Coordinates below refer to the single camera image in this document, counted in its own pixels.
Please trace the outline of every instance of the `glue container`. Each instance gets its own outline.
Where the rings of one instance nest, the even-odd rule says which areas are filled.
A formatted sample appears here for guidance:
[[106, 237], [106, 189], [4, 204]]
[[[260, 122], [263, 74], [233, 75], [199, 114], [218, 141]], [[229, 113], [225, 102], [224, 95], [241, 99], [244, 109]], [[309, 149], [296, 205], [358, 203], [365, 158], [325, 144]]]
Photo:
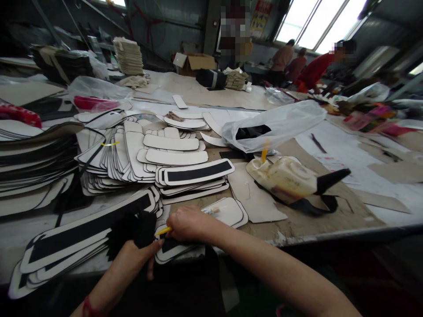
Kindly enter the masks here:
[[247, 164], [247, 172], [263, 187], [286, 204], [294, 203], [317, 191], [315, 174], [289, 157], [274, 164], [254, 159]]

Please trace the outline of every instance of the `yellow rubber band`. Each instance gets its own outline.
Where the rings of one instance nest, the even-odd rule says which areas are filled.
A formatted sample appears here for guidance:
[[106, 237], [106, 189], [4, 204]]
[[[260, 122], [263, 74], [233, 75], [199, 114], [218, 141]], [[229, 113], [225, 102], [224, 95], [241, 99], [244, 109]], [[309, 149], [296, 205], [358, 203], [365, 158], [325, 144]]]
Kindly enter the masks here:
[[119, 141], [117, 141], [115, 143], [110, 143], [110, 144], [104, 144], [104, 143], [102, 143], [101, 145], [103, 145], [103, 146], [112, 146], [112, 145], [116, 145], [117, 143], [119, 143]]

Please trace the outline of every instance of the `window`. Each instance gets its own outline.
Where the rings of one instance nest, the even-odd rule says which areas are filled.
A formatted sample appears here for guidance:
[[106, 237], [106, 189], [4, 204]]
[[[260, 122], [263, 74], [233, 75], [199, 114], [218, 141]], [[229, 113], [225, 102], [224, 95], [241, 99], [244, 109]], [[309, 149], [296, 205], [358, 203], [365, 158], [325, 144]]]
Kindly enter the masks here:
[[112, 2], [117, 6], [126, 7], [125, 0], [112, 0]]
[[415, 69], [413, 69], [411, 72], [409, 72], [410, 75], [417, 76], [423, 71], [423, 63], [418, 65]]
[[276, 41], [295, 43], [320, 54], [345, 38], [366, 0], [293, 0]]

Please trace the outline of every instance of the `white plastic bag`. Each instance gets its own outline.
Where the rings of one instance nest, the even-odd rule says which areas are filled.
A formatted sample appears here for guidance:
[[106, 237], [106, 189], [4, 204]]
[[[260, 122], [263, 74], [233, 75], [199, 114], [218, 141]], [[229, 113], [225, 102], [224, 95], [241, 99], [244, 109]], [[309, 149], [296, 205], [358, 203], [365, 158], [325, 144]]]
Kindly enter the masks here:
[[[314, 127], [326, 117], [326, 110], [314, 100], [305, 100], [283, 107], [264, 111], [261, 114], [223, 126], [222, 141], [231, 144], [245, 153], [262, 151], [267, 139], [270, 149], [290, 140], [304, 131]], [[271, 131], [254, 139], [237, 140], [239, 128], [267, 125]]]
[[97, 97], [108, 100], [130, 99], [132, 89], [128, 87], [119, 87], [101, 79], [78, 76], [67, 88], [71, 100], [75, 96]]
[[277, 90], [276, 88], [266, 88], [267, 100], [272, 104], [285, 106], [294, 103], [295, 100], [287, 94]]
[[351, 104], [382, 102], [389, 95], [389, 87], [377, 82], [366, 88], [363, 88], [355, 95], [347, 99]]

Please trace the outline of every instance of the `person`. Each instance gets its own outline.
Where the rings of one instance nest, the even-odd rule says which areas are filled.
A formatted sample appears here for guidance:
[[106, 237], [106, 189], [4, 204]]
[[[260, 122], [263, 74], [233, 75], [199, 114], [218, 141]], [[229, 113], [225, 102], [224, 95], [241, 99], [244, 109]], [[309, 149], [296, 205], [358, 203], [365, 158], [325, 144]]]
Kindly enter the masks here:
[[280, 86], [284, 81], [285, 76], [283, 71], [294, 55], [294, 44], [295, 40], [289, 40], [272, 58], [273, 66], [269, 71], [267, 79], [274, 87]]
[[296, 81], [301, 71], [304, 69], [307, 59], [305, 58], [306, 48], [302, 48], [297, 55], [297, 58], [293, 59], [291, 63], [285, 68], [285, 80]]
[[[346, 296], [316, 271], [282, 250], [202, 213], [197, 206], [179, 208], [166, 224], [173, 229], [169, 237], [207, 243], [225, 251], [301, 314], [360, 316]], [[71, 316], [107, 315], [147, 262], [147, 279], [153, 280], [154, 254], [162, 244], [163, 240], [157, 240], [138, 249], [133, 241], [127, 241]]]
[[294, 86], [297, 87], [297, 92], [308, 93], [310, 89], [314, 89], [315, 94], [320, 94], [320, 89], [318, 89], [316, 85], [325, 74], [329, 65], [342, 61], [347, 55], [352, 54], [355, 50], [355, 40], [342, 40], [336, 43], [333, 51], [329, 51], [313, 60], [300, 74], [298, 79], [294, 82]]

